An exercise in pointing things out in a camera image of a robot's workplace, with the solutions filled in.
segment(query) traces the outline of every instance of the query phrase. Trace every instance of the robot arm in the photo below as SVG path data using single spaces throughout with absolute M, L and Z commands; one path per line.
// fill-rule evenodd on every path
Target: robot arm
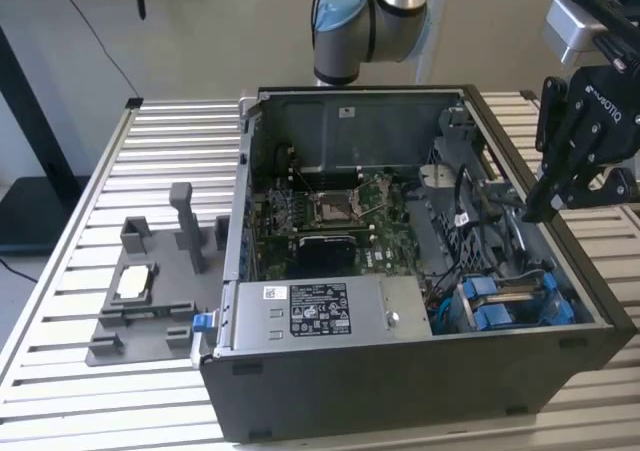
M 412 57 L 429 31 L 427 0 L 320 0 L 314 21 L 314 73 L 333 86 L 355 81 L 361 63 Z
M 634 174 L 614 165 L 640 149 L 640 30 L 632 24 L 640 18 L 639 4 L 554 1 L 545 34 L 560 43 L 561 60 L 593 48 L 608 64 L 578 68 L 569 84 L 545 80 L 536 136 L 542 162 L 525 220 L 549 221 L 564 207 L 640 200 Z M 601 186 L 592 189 L 601 174 L 606 174 Z

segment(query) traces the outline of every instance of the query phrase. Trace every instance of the gray plastic post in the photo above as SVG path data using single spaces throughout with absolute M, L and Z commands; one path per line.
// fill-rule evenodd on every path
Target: gray plastic post
M 196 216 L 191 211 L 191 183 L 173 183 L 169 191 L 169 204 L 178 211 L 181 237 L 176 239 L 189 252 L 193 272 L 204 271 L 204 256 L 200 249 L 200 229 Z

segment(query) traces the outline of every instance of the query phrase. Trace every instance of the white wall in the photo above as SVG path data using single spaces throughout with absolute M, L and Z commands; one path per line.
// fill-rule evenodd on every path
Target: white wall
M 488 91 L 539 92 L 564 76 L 541 30 L 551 0 L 447 0 L 433 83 L 472 83 Z
M 311 0 L 146 0 L 145 21 L 135 0 L 75 1 L 145 98 L 234 98 L 260 85 L 313 83 Z M 132 94 L 126 82 L 67 0 L 0 0 L 0 23 L 72 168 L 90 173 Z M 414 64 L 365 66 L 360 81 L 413 76 Z M 10 121 L 0 117 L 11 141 L 0 149 L 0 182 L 41 173 Z M 17 156 L 30 159 L 12 166 Z

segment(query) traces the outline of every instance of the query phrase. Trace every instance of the white label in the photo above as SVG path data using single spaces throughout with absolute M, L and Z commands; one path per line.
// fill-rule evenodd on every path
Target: white label
M 339 118 L 355 118 L 355 116 L 356 116 L 356 108 L 354 108 L 353 106 L 338 108 Z
M 464 226 L 469 222 L 469 215 L 467 213 L 456 214 L 456 217 L 453 221 L 456 225 L 456 228 L 459 228 L 460 226 Z
M 265 286 L 264 299 L 287 299 L 286 286 Z

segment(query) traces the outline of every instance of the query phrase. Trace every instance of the blue latch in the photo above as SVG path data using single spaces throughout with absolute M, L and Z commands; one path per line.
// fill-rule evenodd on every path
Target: blue latch
M 196 314 L 192 324 L 194 333 L 209 333 L 213 331 L 213 313 Z

